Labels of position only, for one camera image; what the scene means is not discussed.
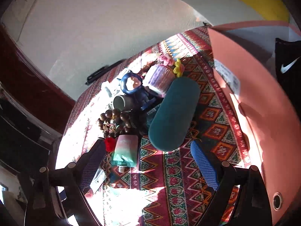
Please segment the blue cat figurine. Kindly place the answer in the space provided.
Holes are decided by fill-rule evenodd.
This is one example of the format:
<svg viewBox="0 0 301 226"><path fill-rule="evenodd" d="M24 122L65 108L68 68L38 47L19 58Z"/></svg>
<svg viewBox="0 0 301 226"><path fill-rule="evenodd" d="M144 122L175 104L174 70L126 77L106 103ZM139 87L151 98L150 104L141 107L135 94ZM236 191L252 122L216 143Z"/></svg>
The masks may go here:
<svg viewBox="0 0 301 226"><path fill-rule="evenodd" d="M129 71L120 81L121 91L134 100L134 109L147 112L161 104L163 98L152 90L143 86L142 78Z"/></svg>

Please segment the pink green tube pouch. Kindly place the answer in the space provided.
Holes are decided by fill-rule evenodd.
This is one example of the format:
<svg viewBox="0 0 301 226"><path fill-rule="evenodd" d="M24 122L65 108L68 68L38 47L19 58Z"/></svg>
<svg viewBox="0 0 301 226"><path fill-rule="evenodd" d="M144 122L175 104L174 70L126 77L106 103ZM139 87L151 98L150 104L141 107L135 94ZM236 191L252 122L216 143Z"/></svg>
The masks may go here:
<svg viewBox="0 0 301 226"><path fill-rule="evenodd" d="M120 135L117 139L111 164L118 167L119 173L126 168L135 167L138 157L138 136Z"/></svg>

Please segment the pink storage box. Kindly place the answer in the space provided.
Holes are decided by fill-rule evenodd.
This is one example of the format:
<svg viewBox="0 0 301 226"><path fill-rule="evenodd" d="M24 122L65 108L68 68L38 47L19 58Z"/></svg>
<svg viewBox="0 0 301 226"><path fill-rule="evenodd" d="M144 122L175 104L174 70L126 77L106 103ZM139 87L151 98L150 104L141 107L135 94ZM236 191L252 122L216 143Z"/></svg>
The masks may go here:
<svg viewBox="0 0 301 226"><path fill-rule="evenodd" d="M300 30L283 21L244 21L208 29L213 58L239 80L234 95L214 74L236 111L249 142L251 163L267 189L274 225L300 225L300 87L289 97L277 81L275 39L300 40Z"/></svg>

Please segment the patterned red tablecloth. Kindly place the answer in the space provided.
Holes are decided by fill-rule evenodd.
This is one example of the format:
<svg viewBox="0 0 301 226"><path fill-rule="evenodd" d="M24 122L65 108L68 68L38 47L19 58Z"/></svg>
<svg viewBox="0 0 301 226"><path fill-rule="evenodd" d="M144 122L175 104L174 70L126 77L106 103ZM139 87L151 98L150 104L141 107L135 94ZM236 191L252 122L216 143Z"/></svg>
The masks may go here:
<svg viewBox="0 0 301 226"><path fill-rule="evenodd" d="M167 104L147 114L137 164L119 171L116 153L101 167L106 179L87 201L103 225L195 225L211 201L210 188L194 161L197 141L221 161L248 167L247 144L234 109L213 74L208 27L197 27L147 48L101 76L77 100L56 159L56 168L76 162L103 135L99 118L121 94L121 78L145 76L153 53L180 60L184 74L172 85Z"/></svg>

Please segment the dark metal cup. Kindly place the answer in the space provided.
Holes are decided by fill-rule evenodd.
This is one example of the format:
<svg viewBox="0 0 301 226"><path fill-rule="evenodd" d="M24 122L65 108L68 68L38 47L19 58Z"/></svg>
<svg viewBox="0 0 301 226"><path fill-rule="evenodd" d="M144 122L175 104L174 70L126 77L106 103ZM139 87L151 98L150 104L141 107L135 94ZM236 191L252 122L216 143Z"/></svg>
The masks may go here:
<svg viewBox="0 0 301 226"><path fill-rule="evenodd" d="M113 99L113 107L114 109L119 109L120 111L130 111L136 106L136 103L132 96L125 95L117 95Z"/></svg>

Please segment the black remote control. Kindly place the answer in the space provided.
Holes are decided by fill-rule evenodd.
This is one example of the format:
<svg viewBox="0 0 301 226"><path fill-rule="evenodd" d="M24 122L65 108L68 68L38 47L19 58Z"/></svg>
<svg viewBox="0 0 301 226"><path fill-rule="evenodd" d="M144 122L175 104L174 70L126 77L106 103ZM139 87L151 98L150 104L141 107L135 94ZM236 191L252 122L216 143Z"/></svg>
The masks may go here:
<svg viewBox="0 0 301 226"><path fill-rule="evenodd" d="M95 71L94 73L92 73L90 76L87 77L87 80L85 82L86 86L91 85L92 83L94 83L96 80L98 80L101 76L103 76L104 74L106 74L107 72L109 72L111 69L113 69L114 67L118 66L119 64L121 64L123 62L123 60L119 60L116 63L110 65L110 66L103 66L102 68L100 68L99 70Z"/></svg>

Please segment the dark red wooden door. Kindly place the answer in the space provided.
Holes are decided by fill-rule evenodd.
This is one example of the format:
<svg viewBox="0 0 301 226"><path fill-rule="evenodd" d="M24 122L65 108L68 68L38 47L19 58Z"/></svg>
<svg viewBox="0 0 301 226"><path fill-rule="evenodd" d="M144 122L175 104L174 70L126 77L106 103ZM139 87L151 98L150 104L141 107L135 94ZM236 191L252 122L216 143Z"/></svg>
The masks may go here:
<svg viewBox="0 0 301 226"><path fill-rule="evenodd" d="M75 101L42 74L1 27L1 84L38 120L64 133Z"/></svg>

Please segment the teal glasses case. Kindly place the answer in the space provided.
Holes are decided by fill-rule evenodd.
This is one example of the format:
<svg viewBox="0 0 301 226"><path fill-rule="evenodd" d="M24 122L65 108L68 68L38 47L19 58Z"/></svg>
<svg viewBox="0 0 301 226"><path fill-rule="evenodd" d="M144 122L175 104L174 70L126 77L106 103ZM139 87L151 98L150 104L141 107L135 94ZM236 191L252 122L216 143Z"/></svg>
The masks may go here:
<svg viewBox="0 0 301 226"><path fill-rule="evenodd" d="M188 77L180 77L172 82L148 129L153 147L168 152L183 144L200 92L198 83Z"/></svg>

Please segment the white box label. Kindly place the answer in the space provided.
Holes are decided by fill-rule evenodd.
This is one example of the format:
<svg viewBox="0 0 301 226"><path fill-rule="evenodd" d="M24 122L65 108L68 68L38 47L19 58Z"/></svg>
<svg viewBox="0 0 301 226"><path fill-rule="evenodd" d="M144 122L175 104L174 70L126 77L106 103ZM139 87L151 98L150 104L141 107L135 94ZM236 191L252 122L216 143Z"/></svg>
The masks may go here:
<svg viewBox="0 0 301 226"><path fill-rule="evenodd" d="M240 80L219 60L214 59L214 67L224 81L229 85L234 95L240 94Z"/></svg>

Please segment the purple woven flower basket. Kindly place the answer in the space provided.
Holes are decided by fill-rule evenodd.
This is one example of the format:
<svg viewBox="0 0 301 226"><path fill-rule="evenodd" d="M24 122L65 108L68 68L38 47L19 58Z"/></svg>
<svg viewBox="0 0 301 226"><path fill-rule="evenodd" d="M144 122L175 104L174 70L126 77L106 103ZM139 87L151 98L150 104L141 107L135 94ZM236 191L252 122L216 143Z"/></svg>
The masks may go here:
<svg viewBox="0 0 301 226"><path fill-rule="evenodd" d="M153 65L145 75L143 86L164 97L176 75L163 64Z"/></svg>

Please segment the yellow flower decoration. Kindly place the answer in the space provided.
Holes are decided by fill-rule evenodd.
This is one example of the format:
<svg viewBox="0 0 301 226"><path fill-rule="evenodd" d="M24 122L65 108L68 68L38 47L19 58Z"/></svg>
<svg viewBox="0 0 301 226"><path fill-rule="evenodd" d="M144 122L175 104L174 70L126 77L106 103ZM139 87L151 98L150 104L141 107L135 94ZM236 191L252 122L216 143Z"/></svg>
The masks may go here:
<svg viewBox="0 0 301 226"><path fill-rule="evenodd" d="M173 73L176 75L177 78L180 78L185 70L185 66L181 63L181 60L178 58L175 62L174 62L174 69L173 69Z"/></svg>

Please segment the pink flower decoration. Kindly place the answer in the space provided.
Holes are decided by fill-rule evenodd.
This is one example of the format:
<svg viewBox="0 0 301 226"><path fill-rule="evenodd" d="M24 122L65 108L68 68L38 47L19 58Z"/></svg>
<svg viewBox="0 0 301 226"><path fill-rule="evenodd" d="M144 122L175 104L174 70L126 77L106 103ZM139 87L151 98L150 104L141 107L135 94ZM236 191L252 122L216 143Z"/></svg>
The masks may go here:
<svg viewBox="0 0 301 226"><path fill-rule="evenodd" d="M174 59L170 54L161 54L157 61L165 66L173 66L174 65Z"/></svg>

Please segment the black nike bag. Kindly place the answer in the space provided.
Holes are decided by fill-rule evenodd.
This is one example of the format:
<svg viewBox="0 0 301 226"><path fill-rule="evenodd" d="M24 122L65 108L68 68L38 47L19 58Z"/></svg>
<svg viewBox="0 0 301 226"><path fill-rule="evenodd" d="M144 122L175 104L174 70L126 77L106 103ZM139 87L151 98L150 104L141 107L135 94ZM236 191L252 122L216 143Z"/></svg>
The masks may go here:
<svg viewBox="0 0 301 226"><path fill-rule="evenodd" d="M283 90L293 97L300 87L300 40L275 39L275 72Z"/></svg>

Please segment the white foam block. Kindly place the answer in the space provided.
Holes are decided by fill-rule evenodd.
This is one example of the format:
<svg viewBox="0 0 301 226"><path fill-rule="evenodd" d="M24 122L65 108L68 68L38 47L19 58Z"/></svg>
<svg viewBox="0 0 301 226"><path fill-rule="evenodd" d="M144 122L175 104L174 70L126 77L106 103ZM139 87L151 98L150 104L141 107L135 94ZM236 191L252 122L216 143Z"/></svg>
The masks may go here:
<svg viewBox="0 0 301 226"><path fill-rule="evenodd" d="M197 21L213 26L242 21L262 21L264 18L240 0L181 0L189 5Z"/></svg>

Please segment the yellow pillow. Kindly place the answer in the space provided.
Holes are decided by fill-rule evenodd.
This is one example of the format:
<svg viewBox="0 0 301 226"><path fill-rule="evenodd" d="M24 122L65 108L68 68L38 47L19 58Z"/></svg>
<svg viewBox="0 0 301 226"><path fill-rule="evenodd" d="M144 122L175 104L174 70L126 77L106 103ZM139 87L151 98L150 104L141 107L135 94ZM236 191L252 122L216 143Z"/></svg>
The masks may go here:
<svg viewBox="0 0 301 226"><path fill-rule="evenodd" d="M282 0L240 0L268 21L289 22L289 10Z"/></svg>

